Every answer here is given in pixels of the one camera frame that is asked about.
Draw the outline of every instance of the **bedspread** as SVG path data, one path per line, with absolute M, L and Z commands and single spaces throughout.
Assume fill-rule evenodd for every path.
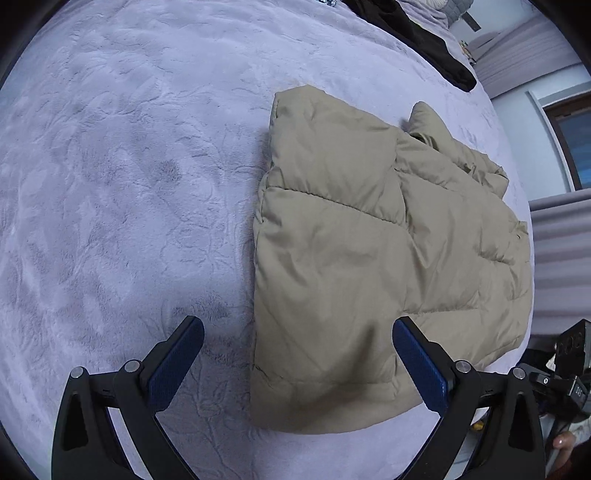
M 402 5 L 467 64 L 443 14 Z M 424 406 L 346 434 L 249 424 L 256 190 L 274 93 L 305 84 L 403 128 L 425 101 L 530 222 L 481 85 L 456 89 L 342 3 L 71 0 L 0 90 L 0 420 L 40 479 L 72 367 L 143 358 L 187 314 L 205 345 L 158 418 L 202 480 L 391 479 L 427 438 Z

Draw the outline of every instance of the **white wall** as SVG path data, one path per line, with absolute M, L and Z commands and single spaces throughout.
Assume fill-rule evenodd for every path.
M 534 15 L 536 8 L 527 0 L 474 0 L 468 13 L 482 27 L 474 32 L 461 18 L 450 31 L 458 40 L 470 43 L 484 33 L 502 31 Z
M 505 129 L 519 177 L 528 200 L 570 191 L 569 173 L 544 120 L 527 95 L 537 99 L 587 83 L 591 76 L 582 64 L 525 83 L 492 100 Z

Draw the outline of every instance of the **gray curtain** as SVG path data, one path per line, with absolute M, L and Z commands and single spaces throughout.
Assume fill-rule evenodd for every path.
M 591 189 L 530 202 L 535 294 L 530 346 L 591 320 Z
M 491 99 L 581 62 L 558 28 L 539 12 L 508 30 L 482 35 L 467 48 L 476 60 L 476 77 Z

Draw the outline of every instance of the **window frame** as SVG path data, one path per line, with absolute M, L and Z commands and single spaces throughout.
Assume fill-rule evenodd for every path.
M 544 113 L 556 134 L 560 148 L 564 154 L 564 159 L 569 167 L 570 176 L 573 179 L 573 186 L 575 190 L 582 190 L 581 179 L 579 177 L 579 171 L 577 165 L 574 162 L 572 153 L 570 152 L 569 144 L 564 137 L 562 129 L 560 128 L 559 120 L 573 115 L 575 113 L 581 113 L 587 110 L 591 110 L 591 92 L 581 93 L 574 97 L 561 100 L 556 103 L 552 103 L 543 107 Z

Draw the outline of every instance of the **metal screw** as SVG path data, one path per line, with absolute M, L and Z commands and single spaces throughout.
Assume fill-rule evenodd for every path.
M 82 367 L 74 367 L 70 372 L 70 376 L 72 378 L 80 378 L 84 373 L 84 369 Z
M 131 373 L 137 371 L 137 369 L 139 368 L 139 362 L 137 360 L 130 360 L 129 362 L 127 362 L 125 364 L 125 366 L 123 368 L 125 369 L 126 372 L 131 374 Z
M 515 375 L 520 380 L 523 380 L 525 378 L 525 370 L 519 367 L 515 367 L 513 369 L 513 375 Z
M 465 360 L 459 360 L 456 362 L 456 370 L 462 372 L 463 374 L 467 374 L 470 370 L 472 370 L 472 366 Z

